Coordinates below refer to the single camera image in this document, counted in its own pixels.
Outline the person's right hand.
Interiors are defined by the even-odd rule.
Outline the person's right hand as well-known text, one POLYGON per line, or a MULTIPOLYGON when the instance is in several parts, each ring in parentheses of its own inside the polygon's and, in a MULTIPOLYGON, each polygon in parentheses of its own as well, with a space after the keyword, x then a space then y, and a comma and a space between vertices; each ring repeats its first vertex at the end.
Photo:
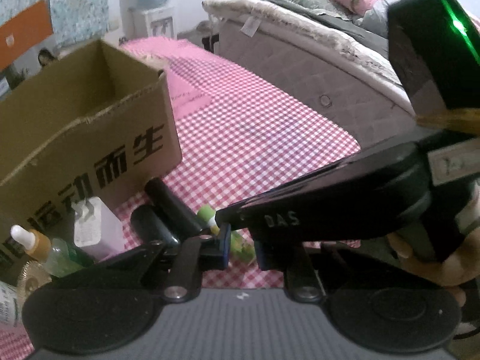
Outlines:
POLYGON ((391 233, 387 236, 390 247, 407 272, 424 277, 447 289, 464 306, 468 300, 464 284, 479 276, 479 186, 473 197, 456 216, 462 230, 469 233, 461 246, 441 263, 423 263, 413 254, 413 248, 402 238, 391 233))

